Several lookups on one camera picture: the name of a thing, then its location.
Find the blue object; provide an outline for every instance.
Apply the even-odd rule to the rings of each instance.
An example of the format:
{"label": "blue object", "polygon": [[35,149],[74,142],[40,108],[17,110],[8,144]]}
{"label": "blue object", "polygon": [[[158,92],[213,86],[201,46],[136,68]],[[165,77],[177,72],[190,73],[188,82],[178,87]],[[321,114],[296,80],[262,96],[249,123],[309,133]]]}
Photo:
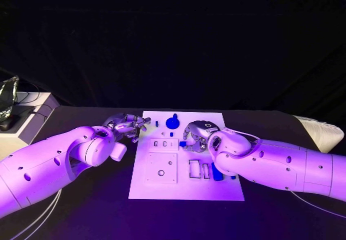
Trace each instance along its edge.
{"label": "blue object", "polygon": [[166,126],[169,129],[178,129],[179,128],[179,116],[178,114],[175,113],[174,114],[174,117],[171,117],[166,121]]}
{"label": "blue object", "polygon": [[214,177],[214,180],[215,180],[215,181],[224,180],[224,175],[223,175],[223,173],[220,172],[220,170],[217,169],[215,163],[211,164],[211,169],[213,169],[213,177]]}
{"label": "blue object", "polygon": [[179,146],[184,148],[184,147],[187,146],[187,141],[182,141],[182,142],[179,143]]}

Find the circular hole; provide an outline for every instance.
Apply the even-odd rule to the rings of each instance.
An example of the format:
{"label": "circular hole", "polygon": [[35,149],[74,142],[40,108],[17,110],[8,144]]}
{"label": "circular hole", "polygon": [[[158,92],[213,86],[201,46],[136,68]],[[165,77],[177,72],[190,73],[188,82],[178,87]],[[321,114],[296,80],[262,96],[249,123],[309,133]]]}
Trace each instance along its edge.
{"label": "circular hole", "polygon": [[25,178],[27,181],[31,181],[31,180],[32,180],[32,178],[31,178],[31,176],[29,176],[28,173],[24,175],[24,178]]}
{"label": "circular hole", "polygon": [[54,158],[54,162],[55,162],[55,164],[58,165],[58,166],[61,166],[61,161],[60,161],[60,158]]}
{"label": "circular hole", "polygon": [[165,175],[165,171],[161,170],[158,174],[159,174],[159,176],[164,176]]}

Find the white board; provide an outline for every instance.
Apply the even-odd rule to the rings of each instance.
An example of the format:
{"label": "white board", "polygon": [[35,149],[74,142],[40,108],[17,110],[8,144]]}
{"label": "white board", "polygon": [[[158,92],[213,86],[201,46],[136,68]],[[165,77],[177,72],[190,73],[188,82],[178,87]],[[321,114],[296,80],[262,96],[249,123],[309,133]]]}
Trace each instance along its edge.
{"label": "white board", "polygon": [[[172,130],[166,127],[166,120],[174,117],[174,114],[178,114],[181,125],[178,129]],[[223,181],[214,180],[214,160],[208,151],[204,153],[188,152],[182,147],[178,150],[175,148],[169,150],[159,149],[156,151],[152,146],[152,139],[179,139],[179,142],[184,141],[187,126],[194,121],[211,121],[223,129],[226,127],[223,113],[145,111],[143,117],[152,118],[152,124],[148,125],[148,131],[140,131],[129,198],[244,201],[240,177],[237,176],[237,179],[231,179],[231,176],[224,175]],[[195,142],[191,135],[187,142],[188,144],[194,144]],[[200,160],[201,179],[191,178],[190,160]],[[175,168],[172,166],[168,168],[165,165],[169,162],[175,163],[177,172],[174,172]],[[204,178],[204,164],[208,164],[210,179]],[[175,179],[175,184],[166,179],[161,181],[161,175],[165,178],[169,176],[166,179],[172,179],[172,181]]]}

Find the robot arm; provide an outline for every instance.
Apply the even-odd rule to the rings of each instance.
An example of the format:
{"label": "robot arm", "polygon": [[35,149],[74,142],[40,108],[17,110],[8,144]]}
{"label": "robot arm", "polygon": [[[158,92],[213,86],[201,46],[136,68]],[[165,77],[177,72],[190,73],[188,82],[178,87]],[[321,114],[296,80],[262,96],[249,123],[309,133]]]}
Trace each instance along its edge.
{"label": "robot arm", "polygon": [[48,198],[109,157],[120,161],[128,147],[117,141],[126,136],[136,142],[149,123],[122,113],[102,126],[81,126],[12,153],[0,162],[0,218]]}
{"label": "robot arm", "polygon": [[192,122],[184,133],[197,143],[187,151],[210,150],[217,169],[272,188],[315,193],[346,201],[346,157],[286,142],[260,139],[230,128],[211,131],[213,122]]}

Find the small hole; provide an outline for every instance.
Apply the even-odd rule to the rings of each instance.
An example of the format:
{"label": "small hole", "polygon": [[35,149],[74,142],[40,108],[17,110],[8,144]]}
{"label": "small hole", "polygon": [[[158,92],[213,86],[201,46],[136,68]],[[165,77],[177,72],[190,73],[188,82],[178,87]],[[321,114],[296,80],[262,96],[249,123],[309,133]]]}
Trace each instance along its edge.
{"label": "small hole", "polygon": [[55,162],[55,164],[58,165],[58,166],[61,166],[61,161],[60,161],[60,158],[54,158],[54,162]]}
{"label": "small hole", "polygon": [[31,176],[29,176],[28,173],[24,175],[24,178],[25,178],[27,181],[31,181],[31,180],[32,180],[32,178],[31,178]]}

